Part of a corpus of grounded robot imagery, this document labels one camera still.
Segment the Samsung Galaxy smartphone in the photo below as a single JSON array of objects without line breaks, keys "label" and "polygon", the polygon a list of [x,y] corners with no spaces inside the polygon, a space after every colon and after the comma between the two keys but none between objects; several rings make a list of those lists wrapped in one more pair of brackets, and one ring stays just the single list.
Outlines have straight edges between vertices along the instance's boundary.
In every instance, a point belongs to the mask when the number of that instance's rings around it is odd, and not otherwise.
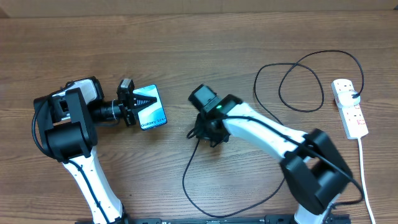
[{"label": "Samsung Galaxy smartphone", "polygon": [[167,123],[167,117],[155,84],[135,89],[134,95],[154,96],[157,102],[146,107],[136,109],[137,119],[142,130],[156,128]]}]

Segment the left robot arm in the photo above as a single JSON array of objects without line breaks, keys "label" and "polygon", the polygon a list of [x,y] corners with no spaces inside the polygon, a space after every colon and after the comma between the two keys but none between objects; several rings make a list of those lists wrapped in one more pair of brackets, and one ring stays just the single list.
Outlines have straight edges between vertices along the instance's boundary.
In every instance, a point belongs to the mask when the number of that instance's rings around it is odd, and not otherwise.
[{"label": "left robot arm", "polygon": [[110,187],[96,149],[96,127],[138,124],[142,130],[167,123],[155,84],[135,88],[121,80],[117,98],[105,101],[100,81],[88,77],[34,100],[32,137],[39,150],[61,163],[77,182],[92,223],[133,223]]}]

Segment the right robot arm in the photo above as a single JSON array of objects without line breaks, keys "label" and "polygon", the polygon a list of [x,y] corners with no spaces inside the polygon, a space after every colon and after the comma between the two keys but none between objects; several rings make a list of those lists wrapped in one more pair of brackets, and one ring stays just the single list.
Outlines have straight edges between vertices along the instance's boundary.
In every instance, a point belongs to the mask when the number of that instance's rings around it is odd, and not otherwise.
[{"label": "right robot arm", "polygon": [[266,118],[242,99],[219,98],[200,85],[188,97],[199,111],[187,134],[215,147],[230,136],[262,149],[280,165],[291,194],[299,204],[295,223],[323,223],[344,191],[352,173],[327,133],[297,131]]}]

